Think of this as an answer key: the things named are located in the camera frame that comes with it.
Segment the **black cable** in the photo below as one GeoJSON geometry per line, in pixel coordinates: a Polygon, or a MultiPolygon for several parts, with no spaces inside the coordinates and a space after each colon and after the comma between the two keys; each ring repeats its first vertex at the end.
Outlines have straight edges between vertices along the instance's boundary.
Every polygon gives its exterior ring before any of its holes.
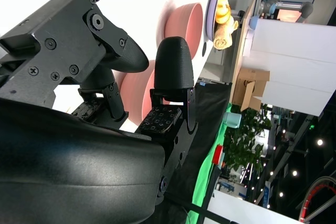
{"type": "Polygon", "coordinates": [[[187,214],[187,218],[188,218],[188,222],[189,224],[191,224],[191,221],[190,221],[190,217],[189,217],[189,213],[187,212],[187,210],[184,208],[184,206],[181,206],[183,211],[185,211],[185,213],[187,214]]]}

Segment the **potted plant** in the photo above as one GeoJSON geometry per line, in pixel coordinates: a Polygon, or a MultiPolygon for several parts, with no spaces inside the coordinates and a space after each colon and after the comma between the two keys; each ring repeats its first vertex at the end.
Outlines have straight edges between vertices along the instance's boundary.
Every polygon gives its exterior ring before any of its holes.
{"type": "Polygon", "coordinates": [[[255,138],[264,130],[271,127],[270,120],[266,117],[267,105],[264,104],[260,111],[247,109],[240,112],[240,107],[233,105],[233,113],[241,113],[240,126],[237,129],[227,128],[224,140],[226,165],[229,169],[238,170],[239,166],[253,164],[257,171],[262,169],[261,154],[263,146],[255,145],[255,138]]]}

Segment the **white panel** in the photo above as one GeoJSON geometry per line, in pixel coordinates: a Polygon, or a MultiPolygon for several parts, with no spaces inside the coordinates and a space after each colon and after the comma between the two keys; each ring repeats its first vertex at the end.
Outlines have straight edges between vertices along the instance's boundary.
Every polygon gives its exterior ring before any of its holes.
{"type": "Polygon", "coordinates": [[[315,0],[314,11],[306,19],[308,24],[327,25],[330,17],[335,10],[336,0],[315,0]]]}
{"type": "MultiPolygon", "coordinates": [[[[297,220],[280,215],[231,195],[214,191],[208,210],[239,224],[300,224],[297,220]]],[[[205,218],[204,224],[217,224],[205,218]]]]}
{"type": "Polygon", "coordinates": [[[223,76],[224,66],[206,62],[200,77],[220,81],[223,76]]]}
{"type": "Polygon", "coordinates": [[[259,19],[252,50],[336,63],[336,27],[259,19]]]}
{"type": "Polygon", "coordinates": [[[284,109],[319,116],[332,93],[269,81],[261,101],[284,109]]]}
{"type": "Polygon", "coordinates": [[[223,62],[223,51],[216,50],[216,48],[212,48],[206,62],[221,65],[223,62]]]}
{"type": "Polygon", "coordinates": [[[270,71],[270,80],[333,93],[336,89],[336,64],[286,55],[251,51],[243,67],[270,71]]]}

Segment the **white wall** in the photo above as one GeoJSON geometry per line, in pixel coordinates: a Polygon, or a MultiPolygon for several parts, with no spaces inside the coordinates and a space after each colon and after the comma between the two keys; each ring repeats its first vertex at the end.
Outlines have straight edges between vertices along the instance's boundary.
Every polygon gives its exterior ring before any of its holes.
{"type": "MultiPolygon", "coordinates": [[[[214,191],[214,197],[210,200],[208,210],[239,224],[300,224],[271,209],[259,207],[217,190],[214,191]]],[[[217,223],[206,218],[204,224],[217,223]]]]}
{"type": "Polygon", "coordinates": [[[336,27],[260,19],[243,67],[270,71],[262,102],[319,116],[336,89],[336,27]]]}

